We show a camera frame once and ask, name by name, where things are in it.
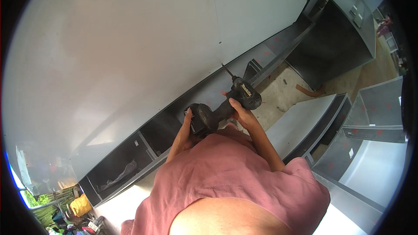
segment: yellow bag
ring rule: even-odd
[[[81,196],[70,204],[71,210],[73,210],[74,214],[77,217],[86,214],[89,210],[92,209],[90,202],[87,200],[86,195],[83,193]]]

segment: person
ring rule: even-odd
[[[381,37],[384,34],[390,32],[390,25],[392,24],[392,16],[388,14],[384,19],[381,19],[382,23],[380,23],[379,27],[377,28],[376,32],[378,33],[378,37]]]
[[[229,123],[203,140],[190,134],[191,111],[151,194],[127,234],[312,234],[330,203],[306,160],[287,165],[253,113],[230,98],[232,115],[249,136]]]

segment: concrete floor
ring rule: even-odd
[[[397,76],[389,47],[384,37],[381,37],[376,40],[376,59],[328,81],[322,96],[347,92],[353,101],[359,89],[388,81]],[[265,131],[292,105],[313,99],[313,97],[298,91],[295,88],[296,84],[309,89],[305,81],[292,68],[283,63],[271,73],[270,78],[266,78],[257,87],[257,91],[263,98],[263,103],[253,112]],[[320,156],[326,148],[327,146],[322,146],[321,149],[317,149],[313,156]],[[97,216],[106,217],[105,223],[109,234],[119,234],[121,223],[135,217],[137,207],[152,190],[156,171],[95,209]]]

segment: pink shirt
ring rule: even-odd
[[[294,234],[312,234],[327,211],[330,196],[306,160],[291,160],[271,172],[250,137],[227,127],[161,166],[151,194],[121,235],[168,234],[176,215],[200,198],[240,198],[273,213]]]

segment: hand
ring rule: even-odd
[[[184,123],[181,126],[177,136],[174,139],[172,150],[176,150],[178,153],[188,150],[200,142],[202,139],[196,137],[193,134],[190,134],[190,123],[191,123],[192,113],[190,108],[187,109],[186,115],[184,117]]]
[[[258,126],[261,127],[254,114],[250,110],[244,109],[237,100],[230,98],[229,103],[235,109],[231,118],[235,118],[245,129],[249,130]]]

